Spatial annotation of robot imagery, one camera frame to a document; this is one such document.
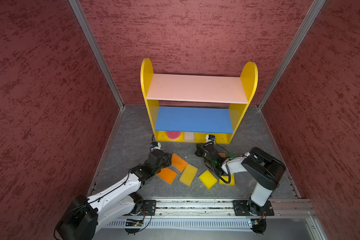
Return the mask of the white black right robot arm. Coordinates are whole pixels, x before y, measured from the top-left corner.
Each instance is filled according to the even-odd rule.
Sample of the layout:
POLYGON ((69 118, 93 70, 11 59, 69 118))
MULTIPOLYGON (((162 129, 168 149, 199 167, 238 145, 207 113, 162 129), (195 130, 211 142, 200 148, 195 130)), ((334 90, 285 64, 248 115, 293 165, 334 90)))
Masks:
POLYGON ((223 183, 230 184, 235 173, 249 173, 257 181, 248 200, 234 202, 237 216, 273 215, 269 198, 287 169, 283 162, 257 147, 234 158, 221 157, 212 141, 196 144, 196 148, 195 155, 203 158, 207 168, 223 183))

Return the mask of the round pink smiley sponge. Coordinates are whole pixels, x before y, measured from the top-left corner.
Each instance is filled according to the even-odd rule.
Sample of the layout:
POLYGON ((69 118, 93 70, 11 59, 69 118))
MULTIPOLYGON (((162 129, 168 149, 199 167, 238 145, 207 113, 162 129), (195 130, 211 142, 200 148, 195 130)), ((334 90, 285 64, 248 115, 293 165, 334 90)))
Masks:
POLYGON ((171 141, 177 140, 181 136, 181 132, 166 132, 167 138, 171 141))

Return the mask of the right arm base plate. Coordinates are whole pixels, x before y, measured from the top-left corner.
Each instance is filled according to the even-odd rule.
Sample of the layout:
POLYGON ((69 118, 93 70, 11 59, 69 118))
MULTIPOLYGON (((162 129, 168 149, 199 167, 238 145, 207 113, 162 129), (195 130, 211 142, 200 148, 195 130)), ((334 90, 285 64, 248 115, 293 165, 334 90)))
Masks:
POLYGON ((270 201, 266 201, 265 205, 260 207, 251 199, 249 200, 233 200, 233 209, 235 216, 242 217, 273 217, 275 215, 270 201))

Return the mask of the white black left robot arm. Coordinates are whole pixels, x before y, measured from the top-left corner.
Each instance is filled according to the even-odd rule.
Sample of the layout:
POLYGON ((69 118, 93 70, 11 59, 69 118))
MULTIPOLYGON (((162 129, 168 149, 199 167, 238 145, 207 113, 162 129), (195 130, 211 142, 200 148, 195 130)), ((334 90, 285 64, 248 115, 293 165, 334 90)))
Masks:
POLYGON ((162 169, 172 165, 172 155, 152 150, 148 159, 128 171, 119 182, 89 196, 76 197, 54 229, 61 240, 91 240, 107 223, 142 211, 143 198, 137 191, 162 169))

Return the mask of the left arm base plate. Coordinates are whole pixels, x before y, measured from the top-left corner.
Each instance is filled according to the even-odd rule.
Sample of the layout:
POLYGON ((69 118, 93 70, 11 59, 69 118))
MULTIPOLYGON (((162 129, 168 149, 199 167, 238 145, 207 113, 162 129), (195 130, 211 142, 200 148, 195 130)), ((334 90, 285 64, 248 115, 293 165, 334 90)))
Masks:
POLYGON ((156 200, 142 200, 135 203, 135 206, 130 213, 132 216, 144 216, 145 214, 149 214, 154 216, 156 211, 156 200))

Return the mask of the white sponge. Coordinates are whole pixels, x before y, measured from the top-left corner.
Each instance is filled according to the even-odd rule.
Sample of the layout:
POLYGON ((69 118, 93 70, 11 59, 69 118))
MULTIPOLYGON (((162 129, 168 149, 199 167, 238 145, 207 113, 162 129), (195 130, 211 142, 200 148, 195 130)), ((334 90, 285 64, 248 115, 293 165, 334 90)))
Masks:
POLYGON ((184 141, 187 143, 193 143, 195 141, 195 133, 184 132, 184 141))

